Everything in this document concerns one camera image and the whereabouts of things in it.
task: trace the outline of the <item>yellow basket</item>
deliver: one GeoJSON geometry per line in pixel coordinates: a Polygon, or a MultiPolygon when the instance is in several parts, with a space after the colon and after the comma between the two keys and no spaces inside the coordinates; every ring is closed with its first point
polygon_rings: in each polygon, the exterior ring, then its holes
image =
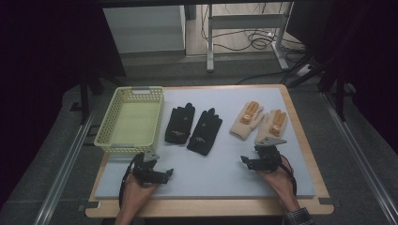
{"type": "Polygon", "coordinates": [[[107,153],[155,152],[163,101],[159,86],[117,88],[94,144],[107,153]]]}

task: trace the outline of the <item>glove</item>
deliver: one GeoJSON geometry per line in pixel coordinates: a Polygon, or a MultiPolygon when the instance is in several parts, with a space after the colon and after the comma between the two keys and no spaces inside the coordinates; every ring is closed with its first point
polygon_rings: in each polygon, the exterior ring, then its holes
{"type": "Polygon", "coordinates": [[[245,141],[263,118],[261,111],[263,111],[263,106],[257,102],[247,102],[229,130],[230,133],[245,141]]]}
{"type": "Polygon", "coordinates": [[[185,143],[191,135],[194,114],[195,108],[190,103],[185,108],[173,108],[164,140],[168,143],[185,143]]]}
{"type": "Polygon", "coordinates": [[[202,112],[188,143],[188,149],[207,156],[222,125],[222,120],[214,113],[214,108],[202,112]]]}
{"type": "Polygon", "coordinates": [[[260,143],[266,137],[280,139],[286,127],[286,118],[286,112],[281,112],[281,110],[272,110],[269,114],[267,113],[258,128],[255,143],[260,143]]]}

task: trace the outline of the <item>wooden border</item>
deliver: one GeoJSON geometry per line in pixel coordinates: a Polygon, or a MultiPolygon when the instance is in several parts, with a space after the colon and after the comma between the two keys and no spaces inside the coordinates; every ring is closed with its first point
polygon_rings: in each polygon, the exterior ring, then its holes
{"type": "MultiPolygon", "coordinates": [[[[283,96],[286,109],[289,112],[293,128],[302,150],[302,155],[307,163],[310,176],[314,182],[315,196],[311,199],[299,199],[301,207],[307,207],[310,214],[326,215],[334,211],[331,204],[321,204],[319,198],[329,198],[322,175],[314,159],[313,152],[308,144],[299,117],[296,113],[292,99],[284,85],[258,84],[258,85],[223,85],[223,86],[184,86],[163,87],[164,90],[178,89],[241,89],[241,88],[279,88],[283,96]]],[[[94,195],[100,182],[103,171],[108,161],[108,154],[103,156],[96,181],[94,183],[90,202],[99,202],[99,208],[87,208],[85,213],[90,218],[115,218],[118,211],[118,200],[99,200],[94,195]]],[[[138,213],[140,218],[183,218],[183,217],[220,217],[220,216],[275,216],[282,215],[283,209],[275,198],[264,199],[239,199],[239,200],[150,200],[138,213]]]]}

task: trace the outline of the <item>human hand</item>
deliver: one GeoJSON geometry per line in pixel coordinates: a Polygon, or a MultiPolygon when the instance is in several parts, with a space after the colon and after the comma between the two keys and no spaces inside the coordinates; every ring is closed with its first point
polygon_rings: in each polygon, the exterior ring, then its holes
{"type": "MultiPolygon", "coordinates": [[[[293,168],[284,157],[282,157],[282,164],[286,168],[291,169],[292,173],[294,172],[293,168]]],[[[284,210],[287,213],[300,209],[299,202],[293,192],[292,181],[286,171],[279,167],[274,172],[256,172],[269,183],[273,190],[275,190],[282,202],[284,210]]]]}
{"type": "Polygon", "coordinates": [[[122,206],[117,214],[115,225],[131,224],[135,214],[140,210],[160,184],[142,187],[137,179],[129,173],[123,192],[122,206]]]}

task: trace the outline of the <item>dark background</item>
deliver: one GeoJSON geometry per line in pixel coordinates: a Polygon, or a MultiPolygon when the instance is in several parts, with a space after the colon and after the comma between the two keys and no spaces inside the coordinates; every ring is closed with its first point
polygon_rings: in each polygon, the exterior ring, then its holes
{"type": "Polygon", "coordinates": [[[125,74],[99,4],[0,4],[3,204],[53,126],[64,93],[82,74],[125,74]]]}
{"type": "MultiPolygon", "coordinates": [[[[63,94],[79,84],[80,75],[125,74],[98,3],[1,0],[0,4],[1,135],[6,144],[0,157],[0,201],[4,203],[51,129],[63,94]]],[[[392,0],[372,5],[346,49],[344,64],[346,80],[357,89],[354,102],[395,151],[397,9],[392,0]]],[[[348,15],[352,10],[332,13],[348,15]]]]}

